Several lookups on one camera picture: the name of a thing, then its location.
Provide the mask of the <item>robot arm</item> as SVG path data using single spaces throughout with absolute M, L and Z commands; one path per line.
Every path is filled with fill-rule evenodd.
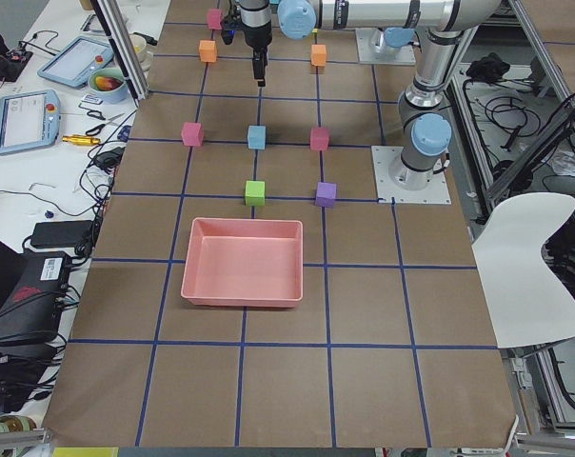
M 415 29 L 377 28 L 371 41 L 372 49 L 377 54 L 398 51 L 408 46 L 415 35 Z
M 273 15 L 293 40 L 323 28 L 425 29 L 421 59 L 399 101 L 406 144 L 388 167 L 397 186 L 419 190 L 427 186 L 452 137 L 450 124 L 434 109 L 476 29 L 498 7 L 496 1 L 282 1 L 273 8 L 268 1 L 231 1 L 222 37 L 229 43 L 235 31 L 244 34 L 254 78 L 264 86 Z

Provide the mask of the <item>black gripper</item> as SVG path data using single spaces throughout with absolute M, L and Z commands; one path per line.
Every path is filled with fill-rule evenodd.
M 268 65 L 267 48 L 272 41 L 271 13 L 242 12 L 241 22 L 246 43 L 253 49 L 253 78 L 259 87 L 264 87 Z

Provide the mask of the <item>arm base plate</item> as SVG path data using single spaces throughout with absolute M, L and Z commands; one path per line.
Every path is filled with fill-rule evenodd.
M 445 167 L 440 157 L 427 171 L 409 169 L 403 147 L 372 146 L 377 201 L 382 204 L 450 205 Z
M 406 67 L 415 65 L 411 45 L 415 37 L 414 29 L 359 28 L 355 33 L 360 63 Z

